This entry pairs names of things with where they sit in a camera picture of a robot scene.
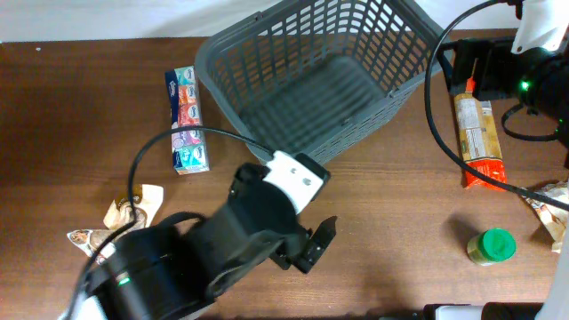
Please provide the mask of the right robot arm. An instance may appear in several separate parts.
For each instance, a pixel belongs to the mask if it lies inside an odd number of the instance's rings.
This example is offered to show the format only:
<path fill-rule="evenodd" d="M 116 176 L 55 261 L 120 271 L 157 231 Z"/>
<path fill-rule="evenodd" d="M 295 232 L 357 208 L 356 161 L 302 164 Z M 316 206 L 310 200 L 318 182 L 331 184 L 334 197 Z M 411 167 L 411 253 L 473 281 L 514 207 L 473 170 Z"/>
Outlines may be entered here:
<path fill-rule="evenodd" d="M 448 92 L 464 92 L 472 83 L 481 101 L 517 99 L 518 104 L 501 117 L 527 108 L 557 121 L 547 135 L 505 131 L 525 141 L 558 140 L 568 145 L 568 51 L 562 47 L 568 31 L 566 0 L 501 0 L 516 8 L 520 20 L 513 37 L 462 39 L 442 44 L 437 60 L 443 68 Z"/>

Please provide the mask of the grey plastic lattice basket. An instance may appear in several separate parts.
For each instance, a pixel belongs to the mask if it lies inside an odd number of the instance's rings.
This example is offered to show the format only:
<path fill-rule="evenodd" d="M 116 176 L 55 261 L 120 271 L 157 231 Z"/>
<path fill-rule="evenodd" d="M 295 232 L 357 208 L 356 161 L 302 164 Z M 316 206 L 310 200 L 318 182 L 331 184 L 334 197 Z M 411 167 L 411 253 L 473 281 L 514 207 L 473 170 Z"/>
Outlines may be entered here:
<path fill-rule="evenodd" d="M 439 71 L 441 34 L 413 0 L 283 1 L 208 38 L 195 67 L 260 161 L 276 149 L 324 164 Z"/>

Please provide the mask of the green lid spice jar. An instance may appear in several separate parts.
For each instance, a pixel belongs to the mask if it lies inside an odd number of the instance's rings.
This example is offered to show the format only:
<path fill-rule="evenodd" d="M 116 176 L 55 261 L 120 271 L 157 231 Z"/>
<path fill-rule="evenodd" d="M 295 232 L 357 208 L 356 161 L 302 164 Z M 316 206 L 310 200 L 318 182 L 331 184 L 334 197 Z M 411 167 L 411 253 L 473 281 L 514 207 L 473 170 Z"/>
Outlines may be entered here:
<path fill-rule="evenodd" d="M 467 244 L 471 261 L 480 266 L 492 266 L 510 260 L 517 252 L 515 238 L 503 228 L 491 228 L 472 237 Z"/>

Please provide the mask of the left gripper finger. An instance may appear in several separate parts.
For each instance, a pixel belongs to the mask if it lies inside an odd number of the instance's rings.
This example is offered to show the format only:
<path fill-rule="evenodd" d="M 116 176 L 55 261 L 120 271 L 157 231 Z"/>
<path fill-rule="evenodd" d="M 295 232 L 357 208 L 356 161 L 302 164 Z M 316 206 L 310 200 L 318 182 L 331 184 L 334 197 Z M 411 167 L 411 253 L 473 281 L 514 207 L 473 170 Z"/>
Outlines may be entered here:
<path fill-rule="evenodd" d="M 320 249 L 326 249 L 336 237 L 336 221 L 336 216 L 329 217 L 321 222 L 316 232 L 313 234 L 312 241 Z"/>
<path fill-rule="evenodd" d="M 325 248 L 321 244 L 309 242 L 293 259 L 293 265 L 303 274 L 307 274 L 317 264 L 324 251 Z"/>

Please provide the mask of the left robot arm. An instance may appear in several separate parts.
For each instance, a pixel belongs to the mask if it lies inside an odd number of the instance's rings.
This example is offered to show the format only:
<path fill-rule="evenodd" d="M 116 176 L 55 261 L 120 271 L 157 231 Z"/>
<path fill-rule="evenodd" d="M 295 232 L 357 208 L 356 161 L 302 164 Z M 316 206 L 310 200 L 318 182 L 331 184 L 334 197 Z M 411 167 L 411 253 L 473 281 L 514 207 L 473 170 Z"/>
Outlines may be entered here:
<path fill-rule="evenodd" d="M 304 228 L 265 165 L 243 164 L 211 217 L 177 212 L 119 239 L 83 273 L 65 319 L 193 319 L 257 265 L 307 274 L 335 236 L 334 217 Z"/>

